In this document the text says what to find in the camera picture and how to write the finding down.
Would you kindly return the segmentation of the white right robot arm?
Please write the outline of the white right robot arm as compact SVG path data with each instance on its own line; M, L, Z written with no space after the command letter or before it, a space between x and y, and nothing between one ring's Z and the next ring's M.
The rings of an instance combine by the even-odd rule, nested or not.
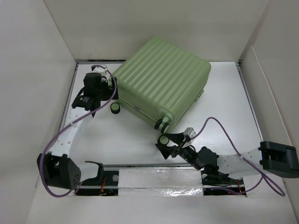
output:
M165 133L161 138L172 141L173 146L158 139L156 147L165 159L181 157L202 174L206 185L224 185L231 179L248 175L271 173L282 178L298 178L299 160L295 147L263 141L256 149L245 153L218 155L207 147L196 151L192 146L196 132L187 128L182 133Z

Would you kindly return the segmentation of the light green hard suitcase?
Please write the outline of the light green hard suitcase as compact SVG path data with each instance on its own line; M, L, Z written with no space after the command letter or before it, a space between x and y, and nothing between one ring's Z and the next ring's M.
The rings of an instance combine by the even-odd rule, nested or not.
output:
M164 134L201 97L211 68L207 60L152 37L113 72L119 103Z

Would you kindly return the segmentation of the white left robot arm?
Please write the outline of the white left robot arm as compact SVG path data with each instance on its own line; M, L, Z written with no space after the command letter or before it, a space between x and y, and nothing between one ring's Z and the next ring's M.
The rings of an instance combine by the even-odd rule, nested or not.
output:
M71 105L66 126L38 156L37 165L46 190L49 187L75 190L87 180L94 185L104 181L101 163L85 161L78 165L73 156L95 113L111 100L118 99L116 79L107 78L107 74L109 71L100 67L97 71L86 73L84 86Z

